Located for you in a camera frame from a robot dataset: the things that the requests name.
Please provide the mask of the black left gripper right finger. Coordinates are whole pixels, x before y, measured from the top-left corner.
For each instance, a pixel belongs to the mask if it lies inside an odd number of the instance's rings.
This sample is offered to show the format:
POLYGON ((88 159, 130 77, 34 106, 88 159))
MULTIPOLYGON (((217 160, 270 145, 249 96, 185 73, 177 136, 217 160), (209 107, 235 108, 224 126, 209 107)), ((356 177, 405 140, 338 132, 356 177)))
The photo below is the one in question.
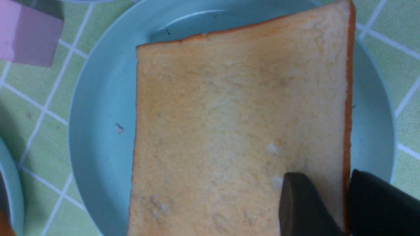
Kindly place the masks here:
POLYGON ((347 196, 353 236, 418 236, 420 202, 377 176, 353 170, 347 196))

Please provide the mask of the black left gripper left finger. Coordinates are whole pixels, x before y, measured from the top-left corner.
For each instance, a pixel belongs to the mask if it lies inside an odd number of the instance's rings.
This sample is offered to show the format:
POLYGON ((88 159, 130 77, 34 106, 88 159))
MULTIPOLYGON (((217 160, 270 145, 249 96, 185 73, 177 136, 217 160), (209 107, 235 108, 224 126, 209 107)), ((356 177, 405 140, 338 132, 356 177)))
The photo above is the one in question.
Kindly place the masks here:
POLYGON ((343 236, 312 181, 303 173, 285 173, 279 206, 282 236, 343 236))

